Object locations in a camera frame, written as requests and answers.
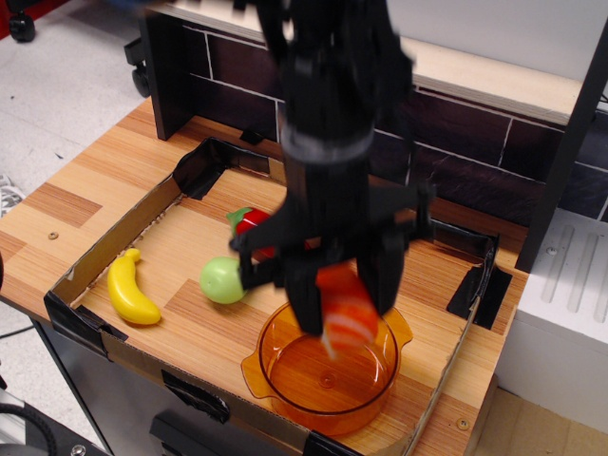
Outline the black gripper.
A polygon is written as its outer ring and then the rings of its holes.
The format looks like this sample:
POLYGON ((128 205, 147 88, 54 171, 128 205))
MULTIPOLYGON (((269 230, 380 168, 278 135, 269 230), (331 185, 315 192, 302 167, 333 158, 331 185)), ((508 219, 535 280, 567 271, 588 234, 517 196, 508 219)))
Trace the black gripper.
POLYGON ((321 269, 345 260, 358 275, 380 316, 393 308, 409 242, 433 233, 429 206, 436 191, 426 183, 399 185, 371 179, 367 154, 335 161, 286 156, 284 205, 296 210, 317 234, 309 240, 324 263, 288 260, 284 267, 239 266, 244 288, 273 283, 284 288, 300 329, 321 336, 323 313, 316 279, 321 269))

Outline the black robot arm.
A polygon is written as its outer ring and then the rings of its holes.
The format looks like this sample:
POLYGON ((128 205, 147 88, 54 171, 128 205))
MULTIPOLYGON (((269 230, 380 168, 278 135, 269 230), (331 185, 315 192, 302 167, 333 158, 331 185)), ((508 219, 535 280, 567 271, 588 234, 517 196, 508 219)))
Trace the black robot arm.
POLYGON ((433 233, 426 185, 369 179, 376 121, 412 84, 412 63, 383 1, 259 1, 258 20, 279 70, 287 193, 230 243, 242 286, 283 288, 301 330, 323 332, 321 268, 354 260, 380 314, 399 290, 409 242, 433 233))

